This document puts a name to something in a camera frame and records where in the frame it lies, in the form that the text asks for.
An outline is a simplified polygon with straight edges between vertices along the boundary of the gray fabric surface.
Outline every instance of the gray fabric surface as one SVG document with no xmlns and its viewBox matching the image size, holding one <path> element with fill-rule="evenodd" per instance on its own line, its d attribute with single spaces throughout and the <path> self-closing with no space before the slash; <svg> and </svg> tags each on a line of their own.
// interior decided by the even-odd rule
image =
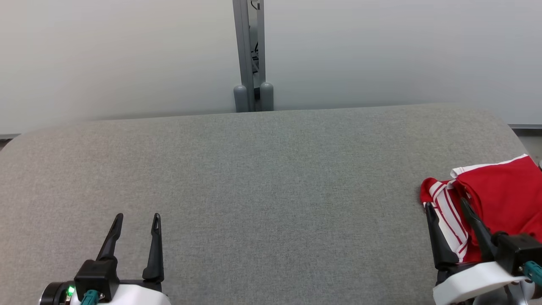
<svg viewBox="0 0 542 305">
<path fill-rule="evenodd" d="M 453 105 L 91 122 L 0 152 L 0 304 L 94 259 L 116 213 L 120 278 L 162 215 L 172 304 L 430 304 L 428 176 L 525 153 Z"/>
</svg>

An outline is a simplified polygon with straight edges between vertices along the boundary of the white wall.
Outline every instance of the white wall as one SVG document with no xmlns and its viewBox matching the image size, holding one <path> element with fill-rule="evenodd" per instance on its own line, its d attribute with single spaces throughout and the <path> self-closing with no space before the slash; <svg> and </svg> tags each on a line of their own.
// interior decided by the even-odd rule
<svg viewBox="0 0 542 305">
<path fill-rule="evenodd" d="M 542 124 L 540 0 L 269 0 L 275 109 L 431 102 Z"/>
<path fill-rule="evenodd" d="M 0 42 L 0 135 L 235 112 L 231 1 L 0 0 Z"/>
</svg>

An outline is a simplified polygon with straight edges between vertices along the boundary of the red and white garment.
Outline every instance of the red and white garment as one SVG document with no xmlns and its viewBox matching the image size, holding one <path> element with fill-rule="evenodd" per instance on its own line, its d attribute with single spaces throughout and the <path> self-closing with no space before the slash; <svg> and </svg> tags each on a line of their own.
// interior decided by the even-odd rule
<svg viewBox="0 0 542 305">
<path fill-rule="evenodd" d="M 459 262 L 481 260 L 476 235 L 461 212 L 462 197 L 492 233 L 528 233 L 542 242 L 542 172 L 529 156 L 458 167 L 450 175 L 446 181 L 425 179 L 420 199 L 424 206 L 435 207 L 440 229 Z"/>
</svg>

